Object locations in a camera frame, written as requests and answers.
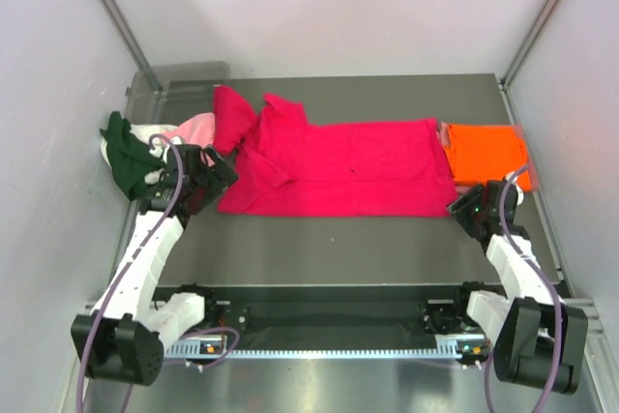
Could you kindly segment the magenta t shirt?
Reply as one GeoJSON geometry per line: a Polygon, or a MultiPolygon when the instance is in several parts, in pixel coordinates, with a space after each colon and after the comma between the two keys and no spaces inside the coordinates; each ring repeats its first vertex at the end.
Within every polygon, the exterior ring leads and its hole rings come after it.
{"type": "Polygon", "coordinates": [[[222,213],[438,218],[457,197],[434,119],[319,126],[275,94],[255,112],[222,213]]]}

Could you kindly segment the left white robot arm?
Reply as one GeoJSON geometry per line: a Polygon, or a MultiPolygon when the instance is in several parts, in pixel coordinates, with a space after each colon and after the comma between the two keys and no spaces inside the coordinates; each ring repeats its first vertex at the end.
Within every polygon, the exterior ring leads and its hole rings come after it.
{"type": "Polygon", "coordinates": [[[112,282],[89,313],[78,315],[71,336],[83,379],[149,386],[170,348],[191,328],[209,332],[218,307],[185,286],[154,304],[162,271],[192,216],[239,179],[213,146],[170,145],[157,184],[139,200],[133,236],[112,282]]]}

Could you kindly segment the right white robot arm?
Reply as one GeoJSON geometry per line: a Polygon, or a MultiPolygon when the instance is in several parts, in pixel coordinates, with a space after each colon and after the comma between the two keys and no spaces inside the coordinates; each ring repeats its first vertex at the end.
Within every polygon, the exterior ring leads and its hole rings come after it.
{"type": "Polygon", "coordinates": [[[489,181],[448,206],[480,244],[503,288],[497,293],[472,285],[469,297],[452,306],[451,317],[462,331],[482,329],[500,381],[572,394],[579,385],[588,318],[558,296],[528,233],[514,223],[520,198],[509,182],[489,181]]]}

